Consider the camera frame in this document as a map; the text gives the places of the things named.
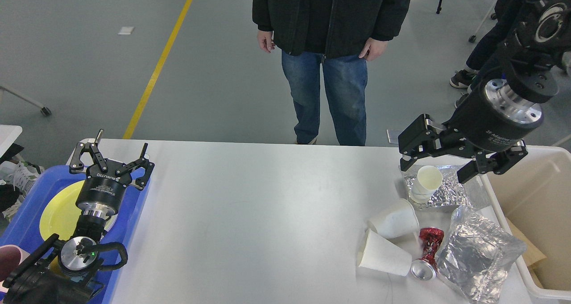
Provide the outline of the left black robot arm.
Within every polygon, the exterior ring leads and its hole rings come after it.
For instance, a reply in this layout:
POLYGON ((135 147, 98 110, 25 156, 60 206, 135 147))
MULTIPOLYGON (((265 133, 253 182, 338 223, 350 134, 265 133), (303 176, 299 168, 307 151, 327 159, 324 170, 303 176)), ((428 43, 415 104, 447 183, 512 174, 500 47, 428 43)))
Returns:
POLYGON ((108 285, 113 271, 127 264, 129 225, 136 202, 125 201, 145 189, 155 164, 145 143, 130 163, 106 158, 93 142, 78 142, 70 175, 83 175, 74 202, 71 233, 51 233, 3 281, 4 304, 87 304, 108 285))

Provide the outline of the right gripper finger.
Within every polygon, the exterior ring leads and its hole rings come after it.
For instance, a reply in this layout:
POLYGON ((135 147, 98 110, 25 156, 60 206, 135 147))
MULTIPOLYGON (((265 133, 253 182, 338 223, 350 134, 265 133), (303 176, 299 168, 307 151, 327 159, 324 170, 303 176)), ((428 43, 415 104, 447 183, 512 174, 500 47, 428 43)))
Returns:
POLYGON ((526 155, 528 155, 528 151, 523 140, 517 141, 507 150, 493 154, 468 142, 462 147, 459 156, 471 158, 471 161, 457 171, 458 182, 465 184, 471 178, 487 172, 493 172, 497 175, 504 174, 526 155))
POLYGON ((448 134, 448 121, 440 124, 427 113, 419 115, 398 135, 400 170, 407 171, 418 159, 449 154, 451 143, 443 137, 448 134))

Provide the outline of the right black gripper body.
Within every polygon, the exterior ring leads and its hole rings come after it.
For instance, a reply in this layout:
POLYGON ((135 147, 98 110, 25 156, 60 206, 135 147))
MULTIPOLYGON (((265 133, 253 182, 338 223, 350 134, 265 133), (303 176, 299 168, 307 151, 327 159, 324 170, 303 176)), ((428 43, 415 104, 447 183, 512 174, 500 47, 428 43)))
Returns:
POLYGON ((540 103, 545 102, 545 79, 527 79, 511 86, 492 79, 472 93, 444 122, 440 147, 448 154, 473 158, 505 151, 544 121, 540 103))

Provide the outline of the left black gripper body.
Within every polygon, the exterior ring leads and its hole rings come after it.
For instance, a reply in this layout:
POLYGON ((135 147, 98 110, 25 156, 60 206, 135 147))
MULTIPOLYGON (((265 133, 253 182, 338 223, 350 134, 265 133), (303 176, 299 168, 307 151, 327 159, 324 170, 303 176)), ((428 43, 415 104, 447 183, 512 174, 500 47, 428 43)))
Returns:
POLYGON ((107 172, 103 172, 96 164, 87 168, 82 188, 80 189, 76 206, 83 215, 93 215, 107 218, 118 214, 127 186, 131 183, 131 172, 121 172, 126 164, 107 162, 107 172))

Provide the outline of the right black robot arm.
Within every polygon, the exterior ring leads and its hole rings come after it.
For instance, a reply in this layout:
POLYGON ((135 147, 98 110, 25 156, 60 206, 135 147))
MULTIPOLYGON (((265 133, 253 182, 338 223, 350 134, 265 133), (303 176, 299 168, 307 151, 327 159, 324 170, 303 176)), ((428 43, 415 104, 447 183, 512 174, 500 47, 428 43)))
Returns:
POLYGON ((448 121, 423 113, 398 136, 407 171, 418 159, 468 159, 460 183, 477 174, 501 175, 527 155, 523 138, 542 125, 541 104, 558 93, 551 68, 570 50, 570 0, 524 0, 528 7, 498 44, 497 64, 483 73, 448 121))

